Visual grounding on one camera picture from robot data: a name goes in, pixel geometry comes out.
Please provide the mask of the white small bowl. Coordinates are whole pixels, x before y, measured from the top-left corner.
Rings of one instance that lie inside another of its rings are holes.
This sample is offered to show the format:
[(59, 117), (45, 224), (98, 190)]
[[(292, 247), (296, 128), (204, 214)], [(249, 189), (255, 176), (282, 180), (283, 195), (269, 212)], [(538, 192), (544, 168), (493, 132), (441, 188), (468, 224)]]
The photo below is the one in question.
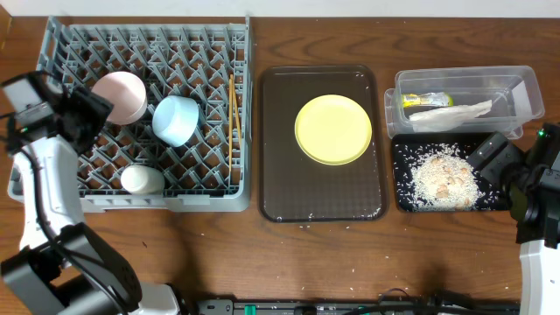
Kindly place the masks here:
[(100, 78), (92, 92), (113, 105), (108, 121), (128, 125), (138, 121), (147, 109), (147, 92), (143, 81), (124, 71), (109, 73)]

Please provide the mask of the white cup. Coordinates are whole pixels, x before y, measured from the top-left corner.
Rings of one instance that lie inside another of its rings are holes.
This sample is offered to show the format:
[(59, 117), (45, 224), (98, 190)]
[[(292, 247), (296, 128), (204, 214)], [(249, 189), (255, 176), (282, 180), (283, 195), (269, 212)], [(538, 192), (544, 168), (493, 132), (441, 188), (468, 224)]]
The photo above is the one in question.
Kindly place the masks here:
[(122, 172), (121, 184), (132, 194), (155, 194), (164, 190), (165, 177), (154, 168), (133, 164)]

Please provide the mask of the light blue bowl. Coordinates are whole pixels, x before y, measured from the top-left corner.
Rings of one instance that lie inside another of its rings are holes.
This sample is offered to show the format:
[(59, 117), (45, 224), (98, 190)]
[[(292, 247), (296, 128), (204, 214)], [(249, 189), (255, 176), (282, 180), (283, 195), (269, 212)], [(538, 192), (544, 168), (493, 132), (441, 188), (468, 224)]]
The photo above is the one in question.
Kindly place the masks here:
[(179, 147), (190, 139), (199, 118), (199, 105), (195, 100), (170, 95), (157, 105), (151, 127), (160, 140), (171, 147)]

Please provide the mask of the yellow round plate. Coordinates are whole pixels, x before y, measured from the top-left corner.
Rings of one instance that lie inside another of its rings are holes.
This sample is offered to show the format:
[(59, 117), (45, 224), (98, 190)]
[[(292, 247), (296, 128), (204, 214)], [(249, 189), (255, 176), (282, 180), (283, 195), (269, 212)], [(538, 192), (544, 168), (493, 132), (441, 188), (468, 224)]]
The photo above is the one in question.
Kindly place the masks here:
[(297, 113), (294, 135), (301, 151), (322, 165), (347, 165), (361, 157), (373, 141), (367, 111), (353, 99), (324, 94)]

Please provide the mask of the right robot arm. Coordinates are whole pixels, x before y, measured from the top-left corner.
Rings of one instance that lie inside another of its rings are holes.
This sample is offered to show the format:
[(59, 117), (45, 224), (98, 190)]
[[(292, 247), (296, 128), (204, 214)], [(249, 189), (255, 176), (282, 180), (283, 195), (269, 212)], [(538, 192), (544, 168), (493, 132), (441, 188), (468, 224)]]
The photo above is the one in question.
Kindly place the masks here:
[(521, 245), (521, 314), (559, 313), (559, 126), (545, 123), (523, 151), (494, 132), (468, 164), (505, 195)]

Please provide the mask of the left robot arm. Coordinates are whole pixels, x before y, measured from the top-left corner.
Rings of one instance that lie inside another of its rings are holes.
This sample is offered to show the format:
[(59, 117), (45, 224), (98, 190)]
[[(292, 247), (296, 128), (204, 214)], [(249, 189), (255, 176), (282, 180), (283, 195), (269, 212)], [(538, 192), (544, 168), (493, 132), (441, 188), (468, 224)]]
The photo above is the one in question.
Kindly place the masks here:
[(2, 140), (24, 193), (19, 252), (1, 263), (3, 282), (33, 314), (186, 314), (169, 284), (142, 283), (129, 262), (84, 218), (78, 158), (113, 108), (84, 87), (55, 87), (32, 71), (1, 87), (14, 108)]

